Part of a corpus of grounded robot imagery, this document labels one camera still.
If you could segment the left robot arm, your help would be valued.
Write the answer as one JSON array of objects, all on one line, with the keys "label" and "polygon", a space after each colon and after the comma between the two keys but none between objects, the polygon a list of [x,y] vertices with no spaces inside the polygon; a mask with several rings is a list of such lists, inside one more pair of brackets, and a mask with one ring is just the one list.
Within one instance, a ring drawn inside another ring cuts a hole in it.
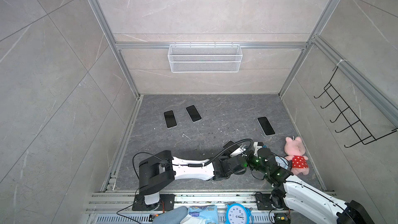
[{"label": "left robot arm", "polygon": [[251,146],[227,143],[223,151],[206,160],[185,160],[172,156],[170,150],[162,151],[140,162],[136,173],[139,179],[139,200],[144,206],[161,202],[160,191],[175,180],[199,179],[220,181],[232,174],[246,172],[246,158]]}]

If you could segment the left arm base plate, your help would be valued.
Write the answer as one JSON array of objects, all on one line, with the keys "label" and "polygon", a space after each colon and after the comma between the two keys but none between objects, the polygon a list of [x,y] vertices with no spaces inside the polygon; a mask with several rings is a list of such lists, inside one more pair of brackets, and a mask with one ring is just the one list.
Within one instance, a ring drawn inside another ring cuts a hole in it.
[{"label": "left arm base plate", "polygon": [[138,194],[134,198],[132,211],[171,211],[174,209],[175,195],[152,194],[144,196]]}]

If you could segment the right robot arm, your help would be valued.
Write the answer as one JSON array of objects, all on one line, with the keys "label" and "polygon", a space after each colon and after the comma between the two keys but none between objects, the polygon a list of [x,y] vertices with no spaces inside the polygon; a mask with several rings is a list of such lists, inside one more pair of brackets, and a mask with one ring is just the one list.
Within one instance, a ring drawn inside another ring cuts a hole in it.
[{"label": "right robot arm", "polygon": [[305,183],[289,169],[291,161],[269,148],[246,151],[247,165],[263,173],[273,187],[271,201],[275,208],[289,208],[316,224],[373,224],[366,209],[352,200],[345,202]]}]

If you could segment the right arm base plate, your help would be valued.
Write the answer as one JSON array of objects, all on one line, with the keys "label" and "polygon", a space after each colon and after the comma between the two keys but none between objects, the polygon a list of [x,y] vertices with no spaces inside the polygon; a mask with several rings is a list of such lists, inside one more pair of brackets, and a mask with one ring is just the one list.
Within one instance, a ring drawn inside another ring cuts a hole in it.
[{"label": "right arm base plate", "polygon": [[284,197],[278,193],[255,193],[255,202],[257,205],[257,209],[260,211],[270,211],[274,210],[287,210],[288,208],[285,205]]}]

